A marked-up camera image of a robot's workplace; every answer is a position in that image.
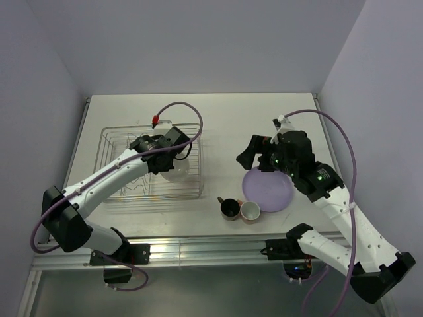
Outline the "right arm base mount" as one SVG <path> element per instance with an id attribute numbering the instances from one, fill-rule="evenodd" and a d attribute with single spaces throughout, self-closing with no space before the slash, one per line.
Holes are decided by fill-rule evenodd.
<path id="1" fill-rule="evenodd" d="M 291 239 L 268 239 L 260 253 L 268 261 L 281 261 L 286 278 L 290 283 L 303 283 L 317 278 L 325 269 L 325 264 L 313 266 L 314 256 L 304 253 Z"/>

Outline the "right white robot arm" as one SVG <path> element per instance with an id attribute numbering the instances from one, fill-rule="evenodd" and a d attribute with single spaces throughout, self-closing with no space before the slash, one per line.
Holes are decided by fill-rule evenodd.
<path id="1" fill-rule="evenodd" d="M 281 240 L 267 240 L 269 260 L 311 256 L 344 275 L 350 275 L 355 293 L 370 304 L 388 293 L 415 265 L 409 252 L 400 252 L 387 242 L 359 207 L 341 177 L 329 165 L 315 159 L 304 131 L 278 133 L 276 139 L 253 135 L 237 162 L 250 170 L 255 160 L 262 172 L 283 172 L 295 188 L 320 209 L 351 245 L 347 249 L 312 226 L 301 223 Z"/>

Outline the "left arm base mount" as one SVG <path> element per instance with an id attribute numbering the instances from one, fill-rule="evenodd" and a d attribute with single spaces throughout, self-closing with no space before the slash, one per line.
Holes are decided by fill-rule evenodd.
<path id="1" fill-rule="evenodd" d="M 112 255 L 94 250 L 91 252 L 89 265 L 103 267 L 103 279 L 108 287 L 127 291 L 122 285 L 129 283 L 132 277 L 141 276 L 143 283 L 139 288 L 142 288 L 148 283 L 149 276 L 138 265 L 149 263 L 150 250 L 151 246 L 145 243 L 128 244 Z"/>

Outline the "white bowl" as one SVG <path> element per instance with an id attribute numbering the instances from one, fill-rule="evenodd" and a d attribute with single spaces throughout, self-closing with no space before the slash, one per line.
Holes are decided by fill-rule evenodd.
<path id="1" fill-rule="evenodd" d="M 161 172 L 160 175 L 169 182 L 182 182 L 189 175 L 190 164 L 188 159 L 173 160 L 173 169 L 167 172 Z"/>

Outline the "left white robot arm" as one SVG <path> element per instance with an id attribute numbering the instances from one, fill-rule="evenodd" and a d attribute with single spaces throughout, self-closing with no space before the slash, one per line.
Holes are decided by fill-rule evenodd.
<path id="1" fill-rule="evenodd" d="M 115 228 L 90 223 L 87 217 L 111 195 L 147 174 L 173 169 L 173 160 L 192 140 L 179 128 L 163 135 L 142 135 L 115 160 L 88 178 L 63 190 L 44 192 L 42 224 L 64 252 L 89 248 L 114 264 L 128 258 L 130 243 Z"/>

